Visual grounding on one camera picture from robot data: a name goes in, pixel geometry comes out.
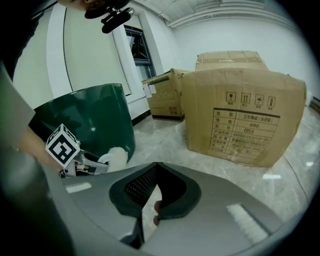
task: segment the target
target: brown cardboard box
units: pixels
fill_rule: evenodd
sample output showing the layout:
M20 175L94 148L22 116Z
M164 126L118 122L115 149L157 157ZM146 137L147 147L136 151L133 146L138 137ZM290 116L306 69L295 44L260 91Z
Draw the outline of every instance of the brown cardboard box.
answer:
M306 101L305 82L261 69L193 71L181 84L188 148L258 167L283 155Z
M220 68L246 68L268 70L266 64L256 51L231 50L212 51L198 55L195 70Z
M172 68L170 71L142 81L148 105L154 119L183 121L185 111L178 77L188 71Z

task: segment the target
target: green trash can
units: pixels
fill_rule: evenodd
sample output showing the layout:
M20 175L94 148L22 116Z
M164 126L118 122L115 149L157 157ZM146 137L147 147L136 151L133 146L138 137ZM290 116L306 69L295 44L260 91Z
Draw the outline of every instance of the green trash can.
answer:
M35 109L31 129L46 142L64 124L80 141L80 148L97 157L121 147L128 160L135 136L126 97L120 83L108 83L71 92Z

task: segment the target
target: white label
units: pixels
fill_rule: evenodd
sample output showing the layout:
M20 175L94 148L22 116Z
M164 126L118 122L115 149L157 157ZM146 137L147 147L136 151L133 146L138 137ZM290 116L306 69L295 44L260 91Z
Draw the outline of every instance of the white label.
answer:
M143 90L144 90L145 96L147 98L152 98L151 91L150 91L149 86L148 86L147 83L143 84Z
M155 87L154 84L150 84L150 85L149 85L149 89L150 89L150 92L151 92L152 94L156 94L156 93L157 93L157 90L156 90L156 87Z

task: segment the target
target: window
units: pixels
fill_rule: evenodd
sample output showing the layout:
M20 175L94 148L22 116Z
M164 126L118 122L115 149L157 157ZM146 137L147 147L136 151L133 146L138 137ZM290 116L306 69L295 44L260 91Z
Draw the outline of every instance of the window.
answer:
M155 68L152 63L143 31L127 25L125 25L124 28L129 41L136 70L138 71L141 81L155 77Z

